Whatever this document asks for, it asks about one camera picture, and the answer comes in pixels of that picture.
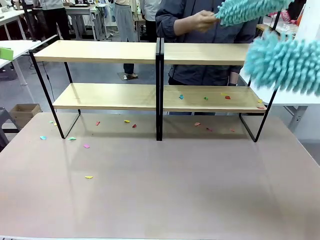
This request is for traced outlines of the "person right hand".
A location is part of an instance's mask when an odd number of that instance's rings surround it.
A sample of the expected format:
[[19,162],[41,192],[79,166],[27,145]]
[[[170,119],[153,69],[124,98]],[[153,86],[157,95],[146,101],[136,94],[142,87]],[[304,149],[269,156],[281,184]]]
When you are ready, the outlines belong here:
[[191,31],[198,31],[205,33],[214,24],[218,23],[220,20],[216,18],[215,13],[212,11],[202,10],[191,16],[190,29]]

